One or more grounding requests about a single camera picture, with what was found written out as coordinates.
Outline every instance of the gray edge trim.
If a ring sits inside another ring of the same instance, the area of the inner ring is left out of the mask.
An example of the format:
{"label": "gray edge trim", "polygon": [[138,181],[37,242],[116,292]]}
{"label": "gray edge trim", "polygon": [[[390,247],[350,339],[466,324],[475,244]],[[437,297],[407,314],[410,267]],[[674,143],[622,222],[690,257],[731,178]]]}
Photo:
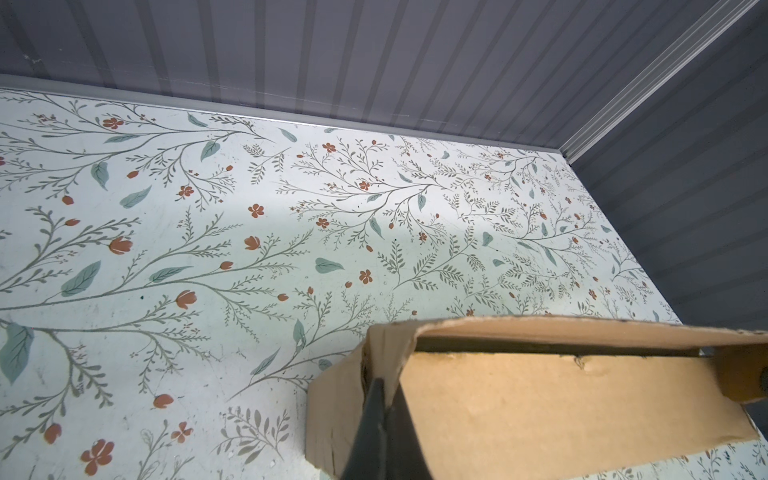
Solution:
{"label": "gray edge trim", "polygon": [[17,75],[0,74],[0,88],[12,90],[30,90],[41,93],[65,95],[71,97],[91,98],[94,100],[123,101],[132,104],[213,112],[218,114],[238,115],[241,117],[260,120],[282,121],[293,124],[305,124],[320,127],[333,127],[345,130],[362,130],[381,134],[399,135],[401,137],[428,138],[437,141],[450,141],[461,144],[488,145],[489,147],[517,148],[560,155],[556,148],[534,147],[531,145],[510,144],[503,141],[485,140],[482,138],[460,137],[458,135],[438,134],[430,131],[411,130],[409,128],[386,127],[384,125],[363,124],[356,121],[336,120],[334,118],[314,117],[312,115],[292,114],[282,111],[264,110],[262,108],[243,107],[240,105],[219,104],[210,101],[191,100],[189,98],[166,97],[164,95],[147,94],[137,91],[115,90],[113,88],[94,87],[91,85],[73,84],[65,81],[44,80],[40,78],[19,77]]}
{"label": "gray edge trim", "polygon": [[720,0],[563,144],[573,164],[760,0]]}

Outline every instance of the cardboard box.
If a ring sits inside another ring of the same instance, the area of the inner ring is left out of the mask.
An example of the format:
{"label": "cardboard box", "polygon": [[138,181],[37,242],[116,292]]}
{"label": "cardboard box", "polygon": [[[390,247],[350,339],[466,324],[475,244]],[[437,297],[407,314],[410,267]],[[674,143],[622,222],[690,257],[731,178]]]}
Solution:
{"label": "cardboard box", "polygon": [[765,395],[767,343],[562,316],[374,325],[310,384],[306,457],[336,478],[357,447],[387,478],[560,480],[755,440],[740,402]]}

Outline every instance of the open cardboard box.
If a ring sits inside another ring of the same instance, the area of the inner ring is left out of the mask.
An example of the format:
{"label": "open cardboard box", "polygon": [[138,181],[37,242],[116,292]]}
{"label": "open cardboard box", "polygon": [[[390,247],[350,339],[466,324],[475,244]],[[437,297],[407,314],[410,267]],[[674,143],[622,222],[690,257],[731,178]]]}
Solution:
{"label": "open cardboard box", "polygon": [[306,457],[345,480],[560,480],[755,440],[740,403],[765,396],[767,344],[563,316],[374,325],[310,384]]}

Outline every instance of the floral patterned surface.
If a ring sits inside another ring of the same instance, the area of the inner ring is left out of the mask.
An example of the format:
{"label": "floral patterned surface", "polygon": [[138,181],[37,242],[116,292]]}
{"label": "floral patterned surface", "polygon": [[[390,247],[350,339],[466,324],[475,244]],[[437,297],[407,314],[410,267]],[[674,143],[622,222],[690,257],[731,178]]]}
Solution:
{"label": "floral patterned surface", "polygon": [[[0,91],[0,477],[325,478],[375,322],[677,322],[558,155]],[[765,478],[763,442],[591,478]]]}

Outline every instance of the corrugated panel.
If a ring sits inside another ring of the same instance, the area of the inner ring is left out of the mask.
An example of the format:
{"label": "corrugated panel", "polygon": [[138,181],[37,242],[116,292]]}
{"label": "corrugated panel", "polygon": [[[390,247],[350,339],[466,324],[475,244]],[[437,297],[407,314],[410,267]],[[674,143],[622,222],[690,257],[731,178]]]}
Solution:
{"label": "corrugated panel", "polygon": [[559,147],[713,4],[0,0],[0,71]]}
{"label": "corrugated panel", "polygon": [[573,167],[684,323],[768,329],[768,3]]}

